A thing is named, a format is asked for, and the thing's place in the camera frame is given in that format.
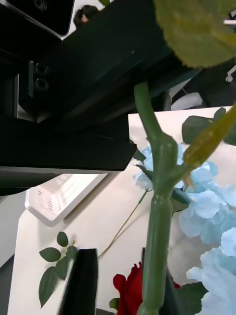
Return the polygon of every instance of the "black metal frame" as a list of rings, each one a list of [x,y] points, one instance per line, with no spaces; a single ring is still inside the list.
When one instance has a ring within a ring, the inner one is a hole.
[[[154,108],[163,110],[162,93],[199,72],[166,45],[152,0],[116,0],[63,42],[0,4],[5,25],[12,28],[0,42],[2,189],[61,173],[124,170],[136,150],[127,116],[135,109],[133,86],[148,80]],[[8,91],[17,73],[19,104],[32,121],[47,117],[38,124],[16,118],[17,98]],[[37,89],[36,80],[48,88]]]

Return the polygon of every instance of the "table surface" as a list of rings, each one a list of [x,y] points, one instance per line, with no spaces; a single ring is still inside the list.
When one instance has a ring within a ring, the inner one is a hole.
[[[163,130],[181,142],[181,125],[190,115],[213,117],[217,108],[156,113]],[[130,137],[143,148],[146,135],[137,114],[129,116]],[[221,143],[210,160],[219,167],[216,180],[222,185],[236,186],[234,156],[236,147]],[[135,185],[133,175],[139,170],[134,160],[122,173],[108,175],[64,220],[53,228],[44,226],[30,212],[25,211],[17,234],[15,261],[8,315],[56,315],[62,298],[64,283],[61,282],[46,305],[40,309],[38,287],[41,276],[50,263],[44,261],[39,251],[57,246],[59,231],[65,231],[72,241],[76,238],[79,248],[97,248],[100,254],[111,242],[144,191]],[[141,259],[142,247],[146,244],[151,192],[131,218],[124,233],[99,261],[99,285],[97,307],[111,310],[109,301],[118,297],[113,287],[113,277],[120,273],[128,276],[134,263]],[[177,215],[173,218],[168,265],[174,279],[184,284],[185,272],[200,264],[199,257],[209,247],[199,238],[186,238],[178,226]]]

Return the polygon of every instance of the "screw hole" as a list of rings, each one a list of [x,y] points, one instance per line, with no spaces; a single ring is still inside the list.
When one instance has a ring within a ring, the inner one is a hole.
[[[36,6],[36,8],[40,11],[45,11],[47,10],[47,1],[46,0],[33,0],[34,5]]]

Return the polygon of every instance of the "black metal plate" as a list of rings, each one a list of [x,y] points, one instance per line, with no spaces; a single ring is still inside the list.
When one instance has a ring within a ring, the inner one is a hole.
[[[7,2],[60,35],[66,35],[69,31],[74,0],[7,0]],[[43,3],[47,8],[41,11],[38,7]]]

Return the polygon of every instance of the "gray floor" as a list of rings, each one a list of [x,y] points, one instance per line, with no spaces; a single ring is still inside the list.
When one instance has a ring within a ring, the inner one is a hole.
[[[0,314],[7,315],[14,256],[0,268]]]

